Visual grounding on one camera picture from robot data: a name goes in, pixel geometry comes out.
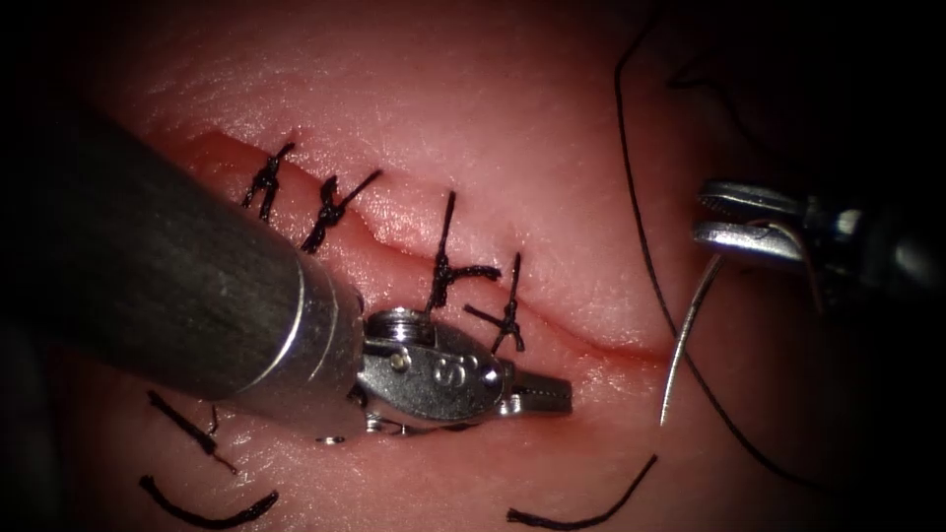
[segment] curved needle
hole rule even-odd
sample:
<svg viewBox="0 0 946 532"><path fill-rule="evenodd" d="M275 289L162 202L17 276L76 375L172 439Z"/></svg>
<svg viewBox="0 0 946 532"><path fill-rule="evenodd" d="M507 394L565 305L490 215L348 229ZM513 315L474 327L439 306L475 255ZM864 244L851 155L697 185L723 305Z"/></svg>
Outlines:
<svg viewBox="0 0 946 532"><path fill-rule="evenodd" d="M693 300L690 302L690 308L687 310L687 317L684 318L680 326L680 334L677 335L677 343L673 349L673 361L670 363L670 374L667 375L667 386L663 390L663 403L660 406L660 426L663 427L667 421L667 410L670 407L670 390L673 388L673 381L677 376L677 367L680 365L680 359L684 357L687 347L687 339L690 337L690 329L693 328L693 322L697 319L697 312L703 299L712 285L712 280L716 277L716 272L722 267L725 260L722 255L716 254L709 260L707 269L703 272L703 278L697 286L697 291L693 294Z"/></svg>

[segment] metal instrument jaw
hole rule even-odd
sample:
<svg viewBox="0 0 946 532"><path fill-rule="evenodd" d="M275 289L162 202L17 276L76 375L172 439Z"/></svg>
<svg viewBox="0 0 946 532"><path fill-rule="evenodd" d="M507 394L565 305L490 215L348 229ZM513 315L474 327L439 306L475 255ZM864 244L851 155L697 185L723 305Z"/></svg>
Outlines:
<svg viewBox="0 0 946 532"><path fill-rule="evenodd" d="M460 430L492 419L572 412L570 382L518 369L419 310L372 315L363 359L358 383L369 432Z"/></svg>
<svg viewBox="0 0 946 532"><path fill-rule="evenodd" d="M919 298L942 290L935 235L908 213L856 198L796 197L765 186L708 180L698 195L729 222L697 222L693 239L726 257L811 277L823 310L877 296Z"/></svg>

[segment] skin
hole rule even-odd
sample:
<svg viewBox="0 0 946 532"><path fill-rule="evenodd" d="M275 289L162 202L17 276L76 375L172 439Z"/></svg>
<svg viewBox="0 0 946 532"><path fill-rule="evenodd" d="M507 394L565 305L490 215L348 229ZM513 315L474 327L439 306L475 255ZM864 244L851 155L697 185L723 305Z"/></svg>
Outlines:
<svg viewBox="0 0 946 532"><path fill-rule="evenodd" d="M522 526L505 523L510 506L563 520L604 511L657 453L630 502L598 530L831 526L837 499L754 461L688 371L668 425L657 425L673 337L642 261L612 87L643 6L297 4L121 12L102 23L100 47L73 50L85 54L82 72L66 70L221 201L238 202L266 157L295 142L271 221L296 245L311 229L321 182L337 173L344 195L383 169L311 259L354 284L368 313L423 307L455 190L451 264L492 265L504 276L458 282L436 318L491 344L495 329L461 307L501 315L521 252L527 350L515 353L507 340L499 354L569 379L574 413L325 447L222 410L218 452L238 467L233 476L149 406L145 391L158 389L198 426L210 425L208 404L59 354L51 381L77 522L191 530L137 488L151 474L170 500L206 516L278 490L246 530L510 530ZM678 322L709 259L689 242L691 222L706 215L694 201L700 183L804 181L753 150L711 95L664 89L720 28L773 23L721 17L732 26L718 28L694 24L699 15L674 18L623 74L644 232ZM823 117L804 100L747 87L738 74L748 61L713 68L750 110L750 126L829 164L820 158L830 120L812 122ZM791 113L801 126L782 120ZM823 484L852 482L862 420L849 405L861 398L804 279L725 267L690 346L735 423L775 462Z"/></svg>

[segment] gray cylindrical shaft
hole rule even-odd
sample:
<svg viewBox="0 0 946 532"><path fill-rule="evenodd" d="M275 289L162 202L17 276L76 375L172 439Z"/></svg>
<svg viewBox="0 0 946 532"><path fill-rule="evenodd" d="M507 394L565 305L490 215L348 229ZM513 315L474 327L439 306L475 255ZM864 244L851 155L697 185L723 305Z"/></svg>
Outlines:
<svg viewBox="0 0 946 532"><path fill-rule="evenodd" d="M19 126L6 312L195 397L364 430L354 289L88 109L44 102Z"/></svg>

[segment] black suture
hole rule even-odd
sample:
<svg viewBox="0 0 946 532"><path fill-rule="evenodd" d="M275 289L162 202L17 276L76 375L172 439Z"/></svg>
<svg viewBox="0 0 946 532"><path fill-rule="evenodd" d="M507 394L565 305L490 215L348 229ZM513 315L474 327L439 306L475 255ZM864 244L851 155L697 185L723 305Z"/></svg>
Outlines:
<svg viewBox="0 0 946 532"><path fill-rule="evenodd" d="M242 203L240 203L241 207L248 209L256 192L265 190L263 203L259 206L259 219L266 224L269 224L269 212L273 208L273 200L276 199L276 191L279 190L279 180L276 178L276 174L279 172L279 163L286 154L295 147L296 143L291 142L283 146L283 149L275 156L266 158L266 165L253 177L253 181L249 184L246 195L243 197Z"/></svg>
<svg viewBox="0 0 946 532"><path fill-rule="evenodd" d="M440 243L437 248L437 257L434 259L434 280L431 283L431 296L427 300L424 312L429 313L434 308L446 305L446 289L464 277L485 277L496 281L502 275L500 270L492 266L465 266L450 268L450 260L446 257L446 238L450 234L450 221L453 219L453 206L456 203L456 192L450 190L450 197L446 202L446 215L443 217L443 232L440 234Z"/></svg>
<svg viewBox="0 0 946 532"><path fill-rule="evenodd" d="M657 23L660 20L660 17L663 14L663 10L666 7L665 2L661 0L656 0L651 6L650 15L647 18L647 21L644 23L643 28L638 33L637 37L632 41L631 45L627 50L621 55L621 58L618 60L617 65L614 67L614 96L615 102L617 104L618 112L618 131L621 135L621 151L624 158L624 170L628 177L628 192L631 195L631 209L634 214L635 223L638 226L638 238L641 243L641 254L643 256L643 263L646 266L647 275L650 278L650 284L653 286L654 294L657 297L657 301L660 304L660 311L663 314L664 321L670 327L670 331L673 333L674 338L678 336L677 326L673 322L673 317L670 315L670 309L667 307L667 301L663 296L663 291L660 289L660 284L657 282L657 275L653 269L653 260L650 257L650 249L647 245L647 236L643 231L643 221L641 217L641 208L638 202L638 195L634 187L634 175L631 172L631 156L629 154L628 146L628 134L627 126L624 120L624 98L622 96L621 90L621 73L624 71L624 67L631 60L631 58L637 53L638 49L643 44L643 40L647 35L656 28ZM693 374L694 379L697 381L697 384L703 390L704 395L709 399L712 408L716 411L722 421L726 424L726 427L732 432L732 435L735 436L736 440L739 441L739 444L748 452L753 458L756 459L763 467L768 469L771 473L792 482L799 486L806 488L828 492L829 490L824 486L812 482L810 480L804 479L792 473L789 473L777 466L775 462L769 459L765 454L762 453L755 445L749 441L749 438L740 431L735 423L729 418L729 415L726 414L726 411L722 408L722 405L719 404L719 401L716 399L715 394L710 390L710 386L707 384L706 380L703 379L703 375L697 369L696 364L693 362L693 359L690 358L690 353L684 351L683 360L687 363L687 367L690 369L690 372Z"/></svg>
<svg viewBox="0 0 946 532"><path fill-rule="evenodd" d="M723 109L729 115L729 120L736 127L736 131L739 132L742 138L744 138L746 142L752 146L752 148L765 155L769 159L781 164L786 169L810 172L810 170L806 168L806 165L800 162L798 159L783 153L780 150L777 150L775 147L763 141L759 135L754 134L749 129L749 126L746 125L745 121L743 121L742 115L739 113L739 109L730 97L729 92L718 81L712 78L694 78L690 80L684 79L691 70L696 69L698 65L706 61L715 53L716 49L710 49L702 54L694 56L690 61L685 63L683 67L680 68L680 70L676 71L672 76L670 76L666 82L667 89L686 91L689 89L704 88L709 90L715 95L716 99L719 101L719 104L722 105Z"/></svg>
<svg viewBox="0 0 946 532"><path fill-rule="evenodd" d="M220 426L220 417L217 416L217 405L210 405L210 430L207 431L207 435L217 433L217 428Z"/></svg>
<svg viewBox="0 0 946 532"><path fill-rule="evenodd" d="M155 478L150 475L141 477L138 481L138 486L141 486L145 492L148 492L148 495L167 513L185 523L206 528L207 530L226 530L228 528L236 528L249 521L255 521L262 514L269 511L269 508L273 507L273 504L279 499L279 492L273 490L266 497L254 502L252 506L235 515L223 519L212 519L187 511L168 500L155 484Z"/></svg>
<svg viewBox="0 0 946 532"><path fill-rule="evenodd" d="M473 314L474 316L489 321L490 323L499 327L500 332L496 335L496 341L493 342L493 348L490 350L494 355L496 351L500 348L500 344L508 335L512 335L512 338L515 339L515 349L522 353L525 351L525 342L522 341L522 334L519 329L519 324L515 321L515 311L518 308L518 301L515 299L515 290L519 286L519 266L522 263L522 255L519 253L515 254L515 262L512 264L512 287L509 289L509 302L503 308L503 319L493 317L486 312L479 310L472 305L464 304L463 310Z"/></svg>
<svg viewBox="0 0 946 532"><path fill-rule="evenodd" d="M151 400L151 406L160 410L162 414L164 414L165 416L168 416L170 420L174 422L175 425L177 425L182 431L184 431L184 433L194 438L194 440L197 441L197 444L200 445L200 448L203 449L205 454L207 454L214 460L217 460L221 464L227 466L227 469L229 469L230 472L233 473L234 475L239 473L239 469L237 469L234 466L234 464L228 462L227 460L222 458L219 454L217 454L217 442L214 441L214 439L211 438L207 433L198 429L196 425L190 423L189 420L181 416L180 413L177 412L171 405L169 405L168 402L165 401L165 399L162 396L158 395L158 392L154 390L148 390L148 398ZM213 431L215 431L217 429L216 428L216 425L217 425L216 407L214 408L213 412L214 412Z"/></svg>
<svg viewBox="0 0 946 532"><path fill-rule="evenodd" d="M373 171L361 184L355 187L355 190L352 190L349 195L345 196L338 205L335 205L335 192L338 191L338 176L332 175L329 177L319 190L319 195L322 199L322 207L318 210L315 225L312 227L312 231L305 238L303 245L301 245L299 249L306 253L314 253L322 242L325 241L326 230L338 225L342 217L345 216L345 209L348 207L348 204L351 203L362 190L368 188L368 185L372 184L372 181L377 179L379 175L381 175L381 170Z"/></svg>
<svg viewBox="0 0 946 532"><path fill-rule="evenodd" d="M634 481L631 482L631 485L628 486L627 490L618 499L617 502L608 511L597 515L595 517L590 517L588 519L582 519L581 521L556 521L555 519L549 519L547 517L540 517L538 515L533 515L531 513L526 513L524 511L519 511L515 508L510 508L506 513L506 521L510 523L522 523L528 526L536 526L540 528L548 528L549 530L581 530L582 528L589 528L595 525L599 525L608 519L612 515L618 512L625 502L631 498L631 494L638 487L638 485L643 480L643 477L650 471L650 468L653 467L653 464L657 462L657 455L651 454L650 459L647 460L647 463L644 464L641 471L634 478Z"/></svg>

